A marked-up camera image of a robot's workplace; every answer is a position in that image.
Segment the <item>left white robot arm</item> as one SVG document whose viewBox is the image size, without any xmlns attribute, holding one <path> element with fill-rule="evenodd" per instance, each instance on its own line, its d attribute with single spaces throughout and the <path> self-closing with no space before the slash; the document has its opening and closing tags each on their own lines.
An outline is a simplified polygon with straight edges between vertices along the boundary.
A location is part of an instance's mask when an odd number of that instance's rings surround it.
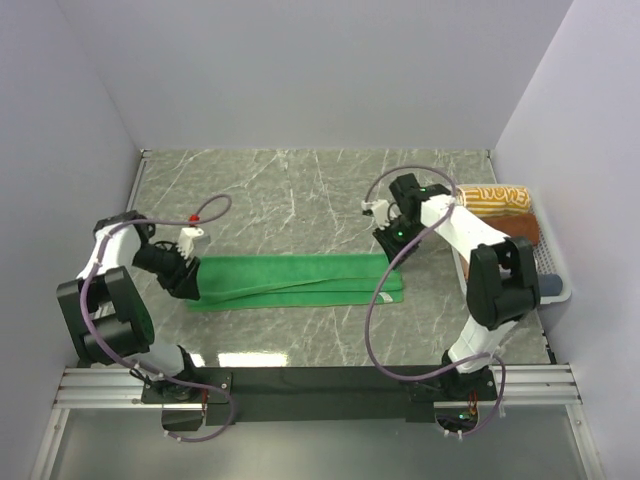
<svg viewBox="0 0 640 480">
<path fill-rule="evenodd" d="M 155 231 L 156 224 L 135 210 L 98 221 L 89 261 L 74 280 L 57 287 L 56 296 L 82 366 L 115 363 L 95 339 L 96 331 L 132 374 L 187 402 L 199 394 L 201 377 L 183 347 L 155 339 L 130 269 L 155 275 L 174 298 L 198 300 L 196 249 L 208 237 L 193 223 L 182 227 L 175 242 L 153 243 Z"/>
</svg>

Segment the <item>green towel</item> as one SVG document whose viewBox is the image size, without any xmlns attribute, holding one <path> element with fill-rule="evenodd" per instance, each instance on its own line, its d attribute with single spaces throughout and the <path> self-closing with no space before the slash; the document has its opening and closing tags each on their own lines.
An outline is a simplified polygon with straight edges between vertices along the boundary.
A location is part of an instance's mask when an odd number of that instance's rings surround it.
<svg viewBox="0 0 640 480">
<path fill-rule="evenodd" d="M 404 285 L 383 254 L 207 256 L 197 274 L 198 300 L 192 312 L 263 308 L 333 307 L 400 303 Z"/>
</svg>

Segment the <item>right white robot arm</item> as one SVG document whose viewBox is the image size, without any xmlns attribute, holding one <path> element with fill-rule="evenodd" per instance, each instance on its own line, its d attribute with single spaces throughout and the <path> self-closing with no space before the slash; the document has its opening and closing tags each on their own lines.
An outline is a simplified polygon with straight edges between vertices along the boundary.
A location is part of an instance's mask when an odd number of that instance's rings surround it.
<svg viewBox="0 0 640 480">
<path fill-rule="evenodd" d="M 457 340 L 445 352 L 441 367 L 421 375 L 402 375 L 379 361 L 374 367 L 403 383 L 440 378 L 452 399 L 465 397 L 475 386 L 474 374 L 496 360 L 506 334 L 541 300 L 533 245 L 525 237 L 509 236 L 484 223 L 461 205 L 450 177 L 441 184 L 422 186 L 407 167 L 395 168 L 390 184 L 392 202 L 366 196 L 362 212 L 376 222 L 374 236 L 393 271 L 424 240 L 436 233 L 468 265 L 466 304 L 469 317 Z M 393 216 L 391 205 L 400 213 Z"/>
</svg>

